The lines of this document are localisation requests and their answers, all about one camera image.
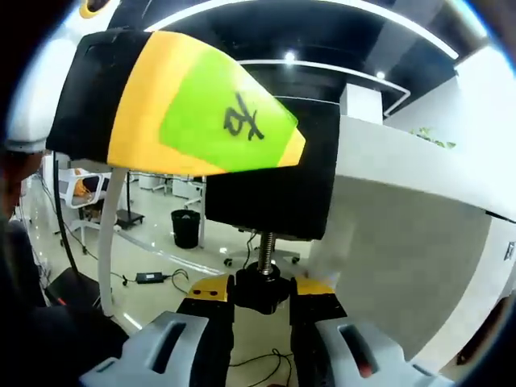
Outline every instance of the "black ceiling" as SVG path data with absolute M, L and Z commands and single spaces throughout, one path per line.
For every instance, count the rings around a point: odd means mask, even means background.
M 110 27 L 145 29 L 196 0 L 122 0 Z M 451 45 L 460 57 L 475 48 L 457 16 L 443 0 L 371 1 L 392 8 Z M 375 75 L 411 92 L 406 103 L 455 75 L 454 61 L 412 31 L 378 15 L 350 6 L 310 0 L 257 0 L 206 10 L 165 28 L 200 39 L 236 60 L 283 59 L 323 63 Z M 327 69 L 254 64 L 246 69 L 274 95 L 338 102 L 346 82 L 382 92 L 384 110 L 402 95 L 398 90 Z

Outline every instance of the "ceiling light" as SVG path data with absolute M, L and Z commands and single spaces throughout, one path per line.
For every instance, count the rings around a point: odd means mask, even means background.
M 296 65 L 296 66 L 307 66 L 307 67 L 314 67 L 316 69 L 326 69 L 331 71 L 338 71 L 340 73 L 346 73 L 355 75 L 357 77 L 361 77 L 363 79 L 369 79 L 370 81 L 380 83 L 382 85 L 386 85 L 388 87 L 392 87 L 395 90 L 401 91 L 403 95 L 395 102 L 393 103 L 387 110 L 384 111 L 385 117 L 390 117 L 391 112 L 396 109 L 398 106 L 400 106 L 407 98 L 410 97 L 410 91 L 405 89 L 404 87 L 401 87 L 400 85 L 396 85 L 395 83 L 386 81 L 385 79 L 380 79 L 377 77 L 374 77 L 371 74 L 362 73 L 360 71 L 356 71 L 353 69 L 348 69 L 346 67 L 339 67 L 334 66 L 332 64 L 326 64 L 326 63 L 318 63 L 318 62 L 309 62 L 306 60 L 295 60 L 293 63 L 289 64 L 285 59 L 246 59 L 246 60 L 239 60 L 238 61 L 240 65 L 246 66 L 246 65 Z
M 209 0 L 207 2 L 202 2 L 197 4 L 196 6 L 189 6 L 184 10 L 179 10 L 175 14 L 167 16 L 166 18 L 160 20 L 157 23 L 152 24 L 147 27 L 145 31 L 157 31 L 161 28 L 167 27 L 168 25 L 175 23 L 179 20 L 185 19 L 189 16 L 199 14 L 206 10 L 212 10 L 219 6 L 225 6 L 227 4 L 235 4 L 237 2 L 248 2 L 255 0 Z M 365 2 L 364 0 L 318 0 L 320 2 L 332 2 L 335 4 L 340 4 L 341 6 L 350 6 L 353 8 L 358 8 L 364 10 L 365 12 L 369 12 L 382 18 L 388 19 L 391 22 L 399 24 L 412 32 L 418 34 L 422 38 L 428 40 L 430 43 L 434 44 L 437 48 L 445 52 L 452 59 L 457 59 L 459 54 L 453 50 L 450 46 L 444 43 L 437 36 L 429 32 L 427 29 L 421 27 L 419 24 L 414 23 L 412 20 L 406 18 L 405 16 L 401 16 L 396 12 L 392 12 L 382 6 L 377 6 L 376 4 L 372 4 L 371 2 Z
M 285 60 L 287 63 L 293 63 L 296 60 L 296 54 L 294 54 L 292 51 L 288 51 L 285 54 Z

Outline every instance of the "yellow tape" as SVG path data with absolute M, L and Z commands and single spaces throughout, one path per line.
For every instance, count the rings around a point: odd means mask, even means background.
M 300 296 L 335 293 L 330 286 L 310 278 L 296 277 L 296 283 L 298 284 L 298 295 Z
M 277 166 L 289 167 L 291 165 L 298 165 L 301 154 L 303 153 L 303 148 L 305 147 L 305 142 L 306 140 L 299 130 L 297 128 L 294 129 Z
M 83 19 L 91 19 L 93 18 L 94 16 L 98 15 L 100 12 L 102 12 L 102 10 L 106 7 L 107 3 L 110 2 L 110 0 L 108 0 L 106 2 L 106 4 L 104 4 L 103 6 L 100 7 L 100 9 L 96 10 L 95 12 L 92 12 L 91 10 L 89 10 L 88 8 L 88 0 L 84 0 L 81 4 L 81 7 L 79 8 L 79 15 L 83 18 Z
M 207 301 L 227 302 L 227 280 L 229 274 L 204 278 L 196 282 L 188 292 L 186 298 Z
M 139 54 L 120 98 L 108 164 L 154 173 L 225 173 L 204 160 L 163 145 L 159 128 L 183 77 L 206 44 L 174 32 L 154 32 Z

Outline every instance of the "green plant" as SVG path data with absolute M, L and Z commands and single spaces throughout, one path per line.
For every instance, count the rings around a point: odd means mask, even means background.
M 420 127 L 418 131 L 415 131 L 414 129 L 411 130 L 410 134 L 416 135 L 420 139 L 425 139 L 426 141 L 430 141 L 431 143 L 433 143 L 435 145 L 439 145 L 441 148 L 453 149 L 454 147 L 457 146 L 456 143 L 450 143 L 450 142 L 444 143 L 442 141 L 438 141 L 437 139 L 432 139 L 430 137 L 430 132 L 431 132 L 431 129 L 429 127 Z

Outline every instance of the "led light strip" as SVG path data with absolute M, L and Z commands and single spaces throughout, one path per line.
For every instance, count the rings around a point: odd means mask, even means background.
M 285 98 L 285 99 L 301 99 L 302 101 L 314 101 L 314 102 L 323 102 L 323 103 L 329 103 L 331 105 L 337 105 L 340 106 L 339 103 L 333 102 L 333 101 L 326 101 L 324 99 L 315 99 L 315 98 L 304 98 L 304 97 L 292 97 L 290 95 L 274 95 L 274 98 Z
M 124 313 L 124 314 L 123 314 L 123 317 L 125 317 L 125 318 L 126 318 L 126 320 L 127 320 L 129 323 L 131 323 L 132 325 L 134 325 L 134 326 L 135 326 L 135 328 L 136 328 L 138 331 L 141 331 L 141 330 L 142 330 L 142 328 L 143 328 L 143 327 L 142 327 L 142 325 L 141 325 L 139 322 L 137 322 L 136 320 L 134 320 L 134 319 L 133 319 L 129 314 Z
M 152 24 L 145 31 L 157 31 L 161 28 L 167 27 L 168 25 L 177 22 L 178 20 L 182 20 L 188 18 L 189 16 L 199 14 L 206 10 L 212 10 L 214 8 L 225 6 L 227 4 L 236 4 L 238 2 L 251 2 L 257 0 L 210 0 L 207 2 L 202 2 L 201 4 L 197 4 L 196 6 L 190 6 L 184 10 L 179 10 L 175 14 L 167 16 L 166 18 L 160 20 L 157 23 Z M 434 44 L 437 48 L 445 52 L 449 57 L 453 60 L 459 57 L 459 54 L 453 50 L 450 46 L 444 43 L 437 36 L 429 32 L 427 29 L 421 27 L 417 23 L 414 23 L 412 20 L 409 20 L 405 16 L 401 16 L 391 10 L 387 10 L 381 6 L 377 6 L 376 4 L 372 4 L 371 2 L 365 2 L 364 0 L 312 0 L 318 2 L 331 2 L 334 4 L 339 4 L 342 6 L 350 6 L 353 8 L 357 8 L 360 10 L 364 10 L 366 12 L 381 16 L 382 18 L 388 19 L 391 22 L 399 24 L 400 26 L 411 30 L 412 32 L 418 34 L 423 39 L 426 39 L 430 43 Z
M 338 71 L 339 73 L 346 73 L 350 75 L 354 75 L 357 77 L 361 77 L 364 79 L 368 79 L 370 81 L 374 81 L 380 83 L 382 85 L 388 86 L 392 89 L 401 91 L 403 93 L 402 97 L 398 99 L 393 105 L 389 107 L 386 111 L 384 111 L 384 116 L 389 117 L 391 111 L 400 106 L 408 97 L 410 97 L 410 91 L 396 85 L 395 83 L 386 81 L 385 79 L 380 79 L 378 77 L 374 77 L 373 75 L 369 75 L 366 73 L 362 73 L 360 71 L 356 71 L 353 69 L 348 69 L 346 67 L 334 66 L 332 64 L 318 63 L 318 62 L 307 62 L 305 60 L 285 60 L 285 59 L 250 59 L 250 60 L 239 60 L 239 64 L 242 66 L 245 65 L 287 65 L 287 66 L 306 66 L 306 67 L 315 67 L 317 69 L 325 69 L 331 71 Z

